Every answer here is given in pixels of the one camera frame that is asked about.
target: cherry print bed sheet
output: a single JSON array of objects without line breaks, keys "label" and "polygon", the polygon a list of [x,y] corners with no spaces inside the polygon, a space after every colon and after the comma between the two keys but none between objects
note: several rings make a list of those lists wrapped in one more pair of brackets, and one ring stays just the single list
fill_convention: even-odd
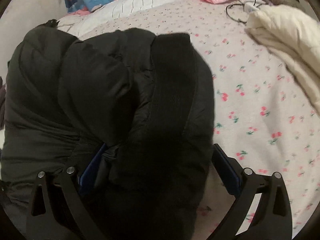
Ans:
[{"label": "cherry print bed sheet", "polygon": [[[257,45],[244,25],[227,19],[225,7],[178,1],[109,21],[80,38],[132,27],[156,34],[190,33],[214,80],[214,142],[242,167],[258,174],[282,173],[295,236],[320,200],[320,118],[284,63]],[[206,239],[233,200],[212,168],[193,239]],[[258,200],[239,232],[248,228]]]}]

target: stuffed animal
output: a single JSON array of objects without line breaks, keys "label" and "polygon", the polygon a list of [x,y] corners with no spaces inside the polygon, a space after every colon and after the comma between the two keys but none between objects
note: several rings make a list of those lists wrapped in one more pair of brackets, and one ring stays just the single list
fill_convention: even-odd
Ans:
[{"label": "stuffed animal", "polygon": [[300,4],[299,0],[269,0],[269,1],[271,1],[274,5],[285,4],[285,5],[289,5],[291,7],[298,8],[301,11],[305,12],[305,9]]}]

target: black puffer jacket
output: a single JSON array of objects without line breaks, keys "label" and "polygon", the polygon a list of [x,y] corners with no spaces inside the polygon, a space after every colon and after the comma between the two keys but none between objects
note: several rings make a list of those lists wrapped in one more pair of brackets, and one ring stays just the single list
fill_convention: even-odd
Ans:
[{"label": "black puffer jacket", "polygon": [[116,239],[190,239],[212,155],[213,85],[187,34],[140,29],[86,41],[39,26],[7,75],[2,205],[25,234],[39,171],[120,144],[90,207]]}]

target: bed sheet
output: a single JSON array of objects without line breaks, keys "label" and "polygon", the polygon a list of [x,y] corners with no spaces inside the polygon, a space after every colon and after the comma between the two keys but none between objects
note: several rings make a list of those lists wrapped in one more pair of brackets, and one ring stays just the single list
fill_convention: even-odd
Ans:
[{"label": "bed sheet", "polygon": [[[257,174],[282,173],[295,236],[320,200],[320,118],[285,64],[256,44],[244,25],[228,19],[225,7],[178,1],[109,21],[80,39],[133,27],[156,34],[189,33],[212,71],[214,143]],[[230,13],[238,17],[237,10],[241,9]],[[193,239],[206,239],[233,200],[211,167]],[[251,223],[258,201],[254,200],[239,233]]]},{"label": "bed sheet", "polygon": [[127,17],[138,11],[174,1],[179,0],[116,0],[86,16],[65,16],[59,20],[58,29],[80,37],[109,20]]}]

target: power cord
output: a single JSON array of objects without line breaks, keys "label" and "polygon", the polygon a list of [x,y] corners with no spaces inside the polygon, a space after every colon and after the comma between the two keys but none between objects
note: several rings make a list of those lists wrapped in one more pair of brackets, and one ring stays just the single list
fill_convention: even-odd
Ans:
[{"label": "power cord", "polygon": [[247,22],[244,22],[242,21],[241,19],[235,19],[233,17],[230,16],[230,14],[228,13],[228,9],[231,9],[233,6],[242,6],[243,9],[244,9],[244,5],[247,3],[247,2],[251,2],[251,1],[246,1],[246,2],[242,2],[241,0],[238,0],[239,3],[234,3],[234,4],[229,4],[227,7],[226,7],[226,14],[227,16],[231,19],[231,20],[234,20],[235,22],[238,22],[238,23],[243,23],[243,24],[246,24]]}]

